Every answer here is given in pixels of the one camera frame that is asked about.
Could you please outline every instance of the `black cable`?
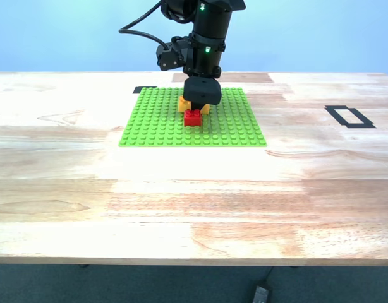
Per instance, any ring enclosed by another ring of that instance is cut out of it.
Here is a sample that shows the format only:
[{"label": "black cable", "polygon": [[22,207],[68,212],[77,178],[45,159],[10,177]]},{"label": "black cable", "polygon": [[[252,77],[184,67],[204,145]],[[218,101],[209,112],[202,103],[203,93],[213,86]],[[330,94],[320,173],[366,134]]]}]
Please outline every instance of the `black cable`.
[{"label": "black cable", "polygon": [[156,41],[157,43],[159,43],[161,46],[163,46],[164,49],[168,49],[169,47],[167,46],[166,43],[164,43],[161,39],[149,34],[149,33],[144,33],[144,32],[139,32],[137,30],[123,30],[123,29],[120,29],[118,31],[119,33],[128,33],[130,35],[137,35],[137,36],[141,36],[141,37],[145,37],[145,38],[148,38],[150,40],[153,40],[153,41]]},{"label": "black cable", "polygon": [[143,16],[139,17],[138,19],[136,19],[135,21],[131,22],[130,24],[125,25],[121,30],[129,30],[131,27],[134,27],[135,25],[137,25],[138,23],[140,23],[141,21],[143,21],[144,19],[149,17],[161,5],[162,5],[162,1],[159,1],[153,8],[148,10]]},{"label": "black cable", "polygon": [[153,40],[153,41],[156,41],[157,43],[159,43],[161,46],[163,46],[164,49],[168,49],[169,47],[167,46],[166,43],[164,43],[161,39],[159,39],[159,38],[157,38],[149,33],[139,32],[137,30],[129,30],[131,27],[137,25],[138,23],[140,23],[141,21],[146,19],[148,16],[150,16],[155,10],[157,10],[161,6],[161,4],[162,4],[162,1],[159,1],[153,8],[148,10],[144,15],[142,15],[141,17],[139,17],[135,21],[131,22],[130,24],[125,25],[123,28],[119,29],[118,32],[119,33],[128,33],[130,35],[137,35],[137,36],[148,38],[150,40]]}]

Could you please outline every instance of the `yellow lego brick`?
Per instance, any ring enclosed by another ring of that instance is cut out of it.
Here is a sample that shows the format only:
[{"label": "yellow lego brick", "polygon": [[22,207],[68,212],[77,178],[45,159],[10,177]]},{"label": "yellow lego brick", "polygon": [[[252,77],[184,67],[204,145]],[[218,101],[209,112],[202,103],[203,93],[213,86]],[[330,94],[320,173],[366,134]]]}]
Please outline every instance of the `yellow lego brick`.
[{"label": "yellow lego brick", "polygon": [[[191,109],[191,101],[187,101],[183,98],[183,96],[180,96],[177,111],[185,112],[188,109]],[[201,114],[209,115],[209,110],[210,110],[210,105],[205,104],[205,106],[201,110]]]},{"label": "yellow lego brick", "polygon": [[183,96],[180,96],[177,111],[178,112],[185,112],[188,109],[191,109],[191,102],[190,101],[186,101],[183,98]]},{"label": "yellow lego brick", "polygon": [[209,109],[210,109],[210,105],[209,104],[205,104],[204,107],[201,110],[201,114],[209,115]]}]

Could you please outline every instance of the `red lego brick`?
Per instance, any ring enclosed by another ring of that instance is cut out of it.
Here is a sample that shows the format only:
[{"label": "red lego brick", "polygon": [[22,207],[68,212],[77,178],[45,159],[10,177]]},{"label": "red lego brick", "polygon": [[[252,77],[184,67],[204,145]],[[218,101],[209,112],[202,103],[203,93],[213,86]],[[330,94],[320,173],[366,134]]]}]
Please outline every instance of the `red lego brick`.
[{"label": "red lego brick", "polygon": [[201,126],[201,112],[199,109],[188,109],[184,112],[184,126]]}]

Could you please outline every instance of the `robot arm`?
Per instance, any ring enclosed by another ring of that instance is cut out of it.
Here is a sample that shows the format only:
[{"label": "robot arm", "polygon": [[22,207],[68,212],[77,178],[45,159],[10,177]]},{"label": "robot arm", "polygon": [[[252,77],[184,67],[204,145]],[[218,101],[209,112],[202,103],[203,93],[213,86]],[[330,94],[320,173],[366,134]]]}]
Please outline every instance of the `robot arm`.
[{"label": "robot arm", "polygon": [[[193,22],[193,31],[186,37],[173,37],[167,44],[157,41],[160,44],[157,49],[157,64],[162,71],[183,68],[183,72],[188,75],[184,99],[191,101],[193,109],[201,109],[205,104],[219,104],[221,86],[216,80],[221,76],[219,62],[226,48],[225,39],[232,12],[246,9],[244,1],[162,0],[156,9],[159,6],[168,19],[178,23]],[[131,24],[135,25],[147,16],[144,15]]]}]

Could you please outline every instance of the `light blue backdrop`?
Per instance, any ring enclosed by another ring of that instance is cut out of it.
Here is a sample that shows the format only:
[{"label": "light blue backdrop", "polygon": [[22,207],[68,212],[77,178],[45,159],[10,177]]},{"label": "light blue backdrop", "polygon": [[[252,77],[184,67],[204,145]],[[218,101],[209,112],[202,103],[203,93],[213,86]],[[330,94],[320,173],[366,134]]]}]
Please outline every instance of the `light blue backdrop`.
[{"label": "light blue backdrop", "polygon": [[[0,71],[158,70],[157,44],[118,29],[157,0],[0,1]],[[388,73],[388,0],[247,0],[223,70]],[[160,11],[135,29],[186,35]]]}]

